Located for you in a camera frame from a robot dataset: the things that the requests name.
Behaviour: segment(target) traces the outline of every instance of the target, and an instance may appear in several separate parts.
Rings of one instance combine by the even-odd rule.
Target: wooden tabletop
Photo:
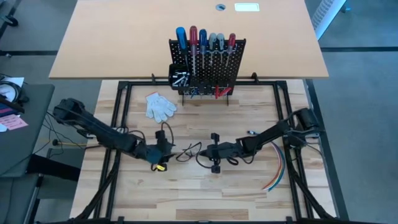
[[[302,81],[288,80],[287,83],[293,110],[307,107]],[[95,117],[106,124],[111,122],[117,85],[117,80],[102,82]],[[148,144],[155,144],[154,134],[160,129],[159,124],[145,116],[145,96],[154,91],[177,105],[176,114],[167,121],[174,132],[175,152],[199,141],[206,148],[212,143],[212,132],[220,135],[221,142],[234,142],[245,136],[247,130],[262,132],[278,120],[271,86],[236,86],[229,106],[225,99],[200,99],[199,96],[185,100],[182,106],[181,97],[169,86],[134,86],[127,123],[130,130],[143,131]],[[78,215],[96,193],[104,152],[104,149],[86,151],[71,217]],[[326,211],[335,215],[321,156],[310,148],[304,148],[302,156],[309,189]],[[199,160],[210,165],[204,157]],[[294,217],[287,171],[275,189],[270,192],[261,190],[278,169],[278,158],[270,144],[257,153],[250,165],[240,162],[238,166],[232,166],[223,160],[221,174],[212,174],[194,159],[188,162],[172,159],[168,168],[167,172],[152,172],[147,162],[123,154],[112,219],[125,216],[125,220],[271,221]],[[304,211],[302,194],[298,192]]]
[[[259,11],[236,11],[236,3]],[[216,5],[226,6],[224,11]],[[246,39],[238,77],[327,77],[304,0],[80,0],[50,78],[167,77],[169,39],[190,26]]]

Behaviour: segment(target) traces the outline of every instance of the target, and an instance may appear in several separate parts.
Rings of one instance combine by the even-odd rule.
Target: white glove
[[[152,93],[146,97],[147,99],[147,117],[155,117],[155,121],[160,123],[167,121],[167,116],[171,117],[174,115],[174,111],[177,107],[169,100],[160,96],[157,92]]]

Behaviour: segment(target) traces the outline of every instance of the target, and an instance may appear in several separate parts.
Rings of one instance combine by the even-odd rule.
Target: blue wire
[[[278,179],[276,180],[275,184],[272,185],[272,186],[268,189],[269,192],[270,192],[274,187],[276,187],[276,185],[279,184],[279,182],[280,182],[280,180],[282,179],[282,177],[283,177],[283,175],[284,175],[284,172],[285,172],[285,157],[284,157],[284,155],[283,155],[283,153],[282,153],[282,150],[281,150],[280,147],[277,146],[275,143],[271,142],[271,144],[273,144],[273,145],[277,148],[277,150],[278,150],[278,152],[279,152],[279,154],[280,154],[280,156],[281,156],[281,159],[282,159],[282,172],[280,173],[280,176],[279,176]]]

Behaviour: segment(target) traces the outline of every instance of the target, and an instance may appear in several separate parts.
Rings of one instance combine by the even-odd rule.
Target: black pegboard
[[[185,56],[180,53],[177,40],[169,40],[170,52],[172,56],[172,63],[185,65]],[[205,54],[205,64],[202,68],[202,54],[197,54],[195,56],[195,75],[193,75],[193,60],[191,52],[191,46],[188,41],[188,70],[190,72],[190,86],[183,87],[178,91],[179,95],[184,95],[184,93],[191,93],[192,90],[198,88],[200,94],[204,95],[214,95],[215,86],[220,87],[220,91],[226,87],[231,87],[232,90],[228,92],[228,95],[232,95],[236,77],[238,76],[239,67],[242,61],[244,47],[246,45],[246,39],[236,40],[233,52],[229,56],[228,66],[226,67],[226,61],[228,54],[226,52],[228,46],[228,40],[224,43],[223,49],[223,63],[221,63],[221,49],[220,45],[215,43],[215,50],[213,51],[213,63],[210,66],[211,54],[209,51],[209,46],[206,47]]]

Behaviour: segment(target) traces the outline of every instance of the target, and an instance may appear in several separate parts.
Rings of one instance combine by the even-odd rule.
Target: screwdriver
[[[198,29],[196,26],[191,26],[189,30],[190,43],[191,43],[191,54],[192,54],[192,64],[193,64],[193,76],[195,73],[195,56],[197,54],[197,44],[198,44]]]
[[[181,54],[185,56],[185,63],[187,64],[188,68],[188,45],[187,45],[187,34],[185,33],[185,29],[183,27],[178,27],[175,30],[177,34],[178,44],[180,46]]]
[[[209,36],[210,66],[213,65],[213,53],[216,41],[217,41],[217,35],[215,33],[211,33]]]
[[[226,59],[225,67],[228,67],[229,56],[232,54],[232,51],[233,51],[234,46],[235,46],[235,38],[236,38],[236,36],[235,36],[234,33],[229,35],[228,48],[226,49],[226,52],[228,53],[228,58]]]
[[[205,29],[201,29],[199,31],[199,44],[200,44],[200,53],[201,53],[201,67],[205,69],[205,54],[207,46],[207,32]]]
[[[223,63],[224,34],[217,34],[217,39],[218,39],[219,44],[220,44],[221,63]]]

